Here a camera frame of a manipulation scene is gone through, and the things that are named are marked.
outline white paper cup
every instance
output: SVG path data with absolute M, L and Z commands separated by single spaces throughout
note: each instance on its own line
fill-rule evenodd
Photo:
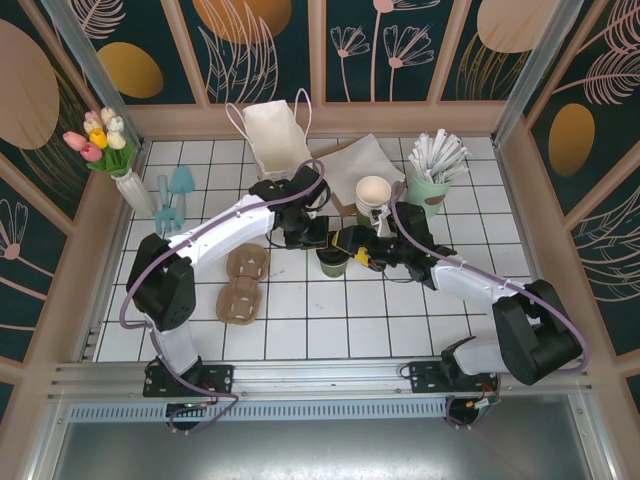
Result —
M 356 185 L 356 208 L 365 217 L 391 199 L 391 185 L 384 178 L 364 177 Z

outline white vase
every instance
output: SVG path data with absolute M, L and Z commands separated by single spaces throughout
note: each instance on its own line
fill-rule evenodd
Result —
M 116 187 L 125 200 L 131 205 L 136 215 L 143 218 L 153 218 L 158 209 L 156 202 L 142 184 L 142 180 L 136 172 L 129 171 L 121 177 L 111 176 L 116 182 Z

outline bag handle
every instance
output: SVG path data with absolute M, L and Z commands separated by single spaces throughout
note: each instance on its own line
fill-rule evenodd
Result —
M 298 93 L 296 94 L 296 101 L 293 107 L 293 118 L 296 119 L 296 122 L 298 121 L 296 115 L 298 113 L 298 99 L 300 98 L 301 93 L 304 93 L 304 96 L 307 98 L 307 105 L 309 105 L 309 122 L 307 123 L 307 129 L 304 131 L 304 138 L 306 140 L 309 129 L 311 128 L 311 112 L 313 111 L 313 108 L 311 107 L 311 99 L 309 98 L 309 94 L 304 88 L 299 89 Z
M 232 114 L 229 112 L 229 109 L 233 109 L 233 111 L 238 114 L 238 117 L 240 117 L 240 123 L 242 124 L 242 128 L 240 128 L 240 126 L 236 123 L 236 121 L 231 117 Z M 240 135 L 244 137 L 244 139 L 249 143 L 251 150 L 253 150 L 253 144 L 251 143 L 251 140 L 249 140 L 249 137 L 246 134 L 247 125 L 244 123 L 244 117 L 242 116 L 242 113 L 240 113 L 240 110 L 238 110 L 238 107 L 236 107 L 233 103 L 227 103 L 224 106 L 224 111 L 227 113 L 227 118 L 229 119 L 229 121 L 233 123 L 233 126 L 236 127 L 236 130 L 240 132 Z

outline tulip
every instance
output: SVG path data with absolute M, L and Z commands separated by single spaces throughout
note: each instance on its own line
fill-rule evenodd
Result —
M 67 142 L 67 145 L 73 148 L 76 152 L 82 150 L 84 144 L 87 143 L 87 139 L 76 132 L 67 132 L 62 135 L 62 139 Z
M 124 121 L 122 117 L 113 117 L 107 124 L 107 130 L 110 132 L 124 132 Z
M 109 120 L 116 116 L 116 112 L 111 107 L 104 107 L 100 110 L 100 118 L 102 118 L 102 123 L 107 125 Z
M 95 110 L 90 110 L 87 113 L 84 114 L 84 119 L 85 120 L 89 120 L 89 119 L 94 119 L 96 122 L 100 123 L 100 125 L 102 125 L 102 120 L 100 120 L 100 114 L 98 112 L 96 112 Z
M 107 132 L 107 142 L 114 150 L 122 150 L 127 146 L 127 141 L 120 132 Z
M 91 140 L 100 148 L 107 148 L 107 145 L 109 144 L 107 142 L 107 136 L 104 134 L 101 128 L 91 130 L 91 133 L 89 134 L 89 140 Z
M 93 130 L 102 130 L 102 124 L 95 118 L 89 118 L 82 124 L 84 131 L 89 135 Z
M 84 147 L 82 147 L 82 150 L 80 150 L 80 155 L 82 155 L 82 158 L 84 158 L 87 162 L 91 163 L 97 162 L 102 158 L 102 152 L 100 151 L 98 146 L 91 142 L 87 142 L 84 144 Z

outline white tiled floor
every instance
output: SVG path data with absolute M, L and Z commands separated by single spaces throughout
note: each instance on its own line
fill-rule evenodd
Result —
M 326 150 L 349 139 L 310 139 L 312 152 Z M 407 155 L 414 138 L 381 138 L 380 144 L 397 168 L 408 171 Z M 459 179 L 447 194 L 439 215 L 429 220 L 437 243 L 452 245 L 465 259 L 490 272 L 528 281 L 529 269 L 511 215 L 497 163 L 486 138 L 463 139 L 472 157 L 470 175 Z M 243 190 L 256 181 L 253 155 L 242 140 L 156 142 L 146 167 L 144 183 L 157 191 L 157 175 L 171 176 L 176 165 L 188 165 L 196 191 L 187 194 L 183 228 L 233 205 Z M 340 219 L 332 205 L 323 214 L 332 228 L 355 223 Z M 135 251 L 155 231 L 155 223 L 134 218 L 105 314 L 97 361 L 150 361 L 154 357 L 148 335 L 125 331 L 117 315 L 125 295 Z M 280 232 L 272 240 L 282 242 Z M 254 243 L 268 247 L 264 237 Z M 197 279 L 197 308 L 191 332 L 204 360 L 276 360 L 438 355 L 443 348 L 470 333 L 495 335 L 492 321 L 442 292 L 417 283 L 400 266 L 387 269 L 386 278 L 354 261 L 345 277 L 329 279 L 320 270 L 314 252 L 270 248 L 268 278 L 261 284 L 263 300 L 258 320 L 249 326 L 226 325 L 217 320 L 215 303 L 227 283 L 226 258 Z M 142 316 L 133 307 L 130 321 Z

